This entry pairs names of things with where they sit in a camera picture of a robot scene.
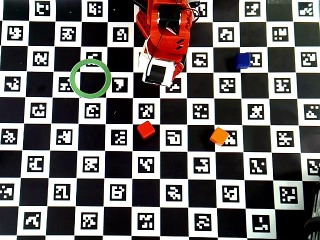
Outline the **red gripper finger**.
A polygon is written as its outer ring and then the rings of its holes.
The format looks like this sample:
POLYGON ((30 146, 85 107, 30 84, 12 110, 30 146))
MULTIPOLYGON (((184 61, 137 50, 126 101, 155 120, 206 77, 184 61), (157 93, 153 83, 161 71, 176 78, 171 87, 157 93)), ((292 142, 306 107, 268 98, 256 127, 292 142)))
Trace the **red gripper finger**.
POLYGON ((174 81, 174 79, 177 77, 177 75, 179 73, 181 73, 182 71, 183 71, 183 64, 181 62, 179 62, 175 65, 175 69, 174 69, 174 72, 172 75, 172 81, 174 81))

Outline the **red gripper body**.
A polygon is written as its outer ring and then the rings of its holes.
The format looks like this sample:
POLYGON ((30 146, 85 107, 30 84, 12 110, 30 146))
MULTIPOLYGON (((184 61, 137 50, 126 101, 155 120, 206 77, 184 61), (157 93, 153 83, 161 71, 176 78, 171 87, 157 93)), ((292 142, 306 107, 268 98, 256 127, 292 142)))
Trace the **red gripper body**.
POLYGON ((190 44, 192 4, 148 2, 146 4, 146 59, 181 63, 190 44))

